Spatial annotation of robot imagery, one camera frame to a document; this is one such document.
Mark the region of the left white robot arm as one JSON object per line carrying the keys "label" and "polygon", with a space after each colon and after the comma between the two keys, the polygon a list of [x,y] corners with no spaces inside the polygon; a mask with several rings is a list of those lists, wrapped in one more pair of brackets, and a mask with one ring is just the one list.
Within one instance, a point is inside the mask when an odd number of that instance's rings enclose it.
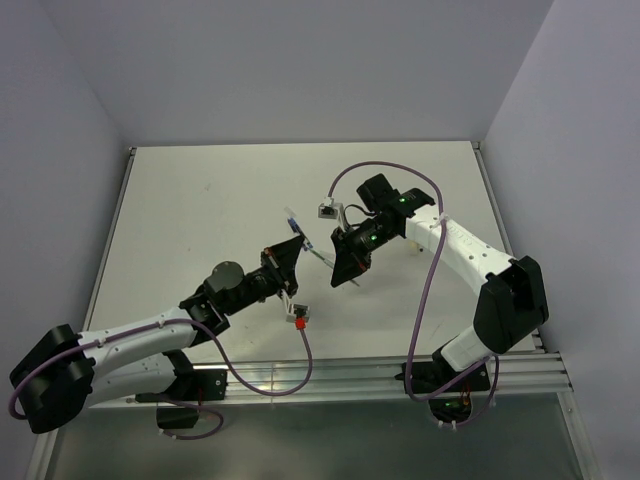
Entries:
{"label": "left white robot arm", "polygon": [[95,331],[75,332],[68,324],[52,328],[10,374],[10,416],[41,434],[66,425],[87,407],[126,396],[183,408],[222,398],[225,387],[197,373],[186,349],[218,342],[230,316],[271,296],[283,301],[303,330],[307,312],[291,299],[304,243],[298,234],[265,248],[251,272],[222,262],[191,296],[154,317]]}

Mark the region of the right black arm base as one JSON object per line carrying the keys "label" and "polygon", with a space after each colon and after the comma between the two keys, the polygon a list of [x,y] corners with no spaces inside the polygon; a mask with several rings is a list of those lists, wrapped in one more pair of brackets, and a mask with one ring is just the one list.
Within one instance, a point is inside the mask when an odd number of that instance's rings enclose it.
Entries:
{"label": "right black arm base", "polygon": [[461,372],[452,370],[444,359],[411,365],[410,386],[405,385],[407,363],[394,376],[403,384],[406,395],[428,396],[431,421],[439,429],[456,431],[483,415],[494,404],[499,373],[489,380],[488,360],[478,361]]}

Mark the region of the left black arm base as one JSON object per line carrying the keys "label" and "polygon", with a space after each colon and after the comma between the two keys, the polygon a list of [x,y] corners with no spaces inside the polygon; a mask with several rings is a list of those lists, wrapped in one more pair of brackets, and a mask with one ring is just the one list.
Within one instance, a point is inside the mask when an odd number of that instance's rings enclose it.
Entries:
{"label": "left black arm base", "polygon": [[[163,435],[177,440],[198,440],[222,429],[222,414],[208,406],[207,402],[223,400],[226,387],[226,370],[193,370],[179,375],[164,392],[136,394],[134,399],[137,403],[157,404],[156,425]],[[186,434],[204,418],[214,420],[212,430]]]}

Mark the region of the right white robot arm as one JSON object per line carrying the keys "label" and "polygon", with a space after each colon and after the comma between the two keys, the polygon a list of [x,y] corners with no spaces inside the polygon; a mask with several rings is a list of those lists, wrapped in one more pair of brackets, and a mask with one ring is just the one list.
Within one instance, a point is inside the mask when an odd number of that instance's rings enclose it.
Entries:
{"label": "right white robot arm", "polygon": [[402,237],[432,252],[477,296],[471,325],[436,353],[433,378],[441,388],[457,388],[472,364],[506,353],[548,320],[542,271],[531,257],[516,259],[491,247],[448,219],[431,196],[418,188],[401,193],[382,174],[366,180],[357,194],[372,216],[332,232],[333,287],[363,275],[375,250]]}

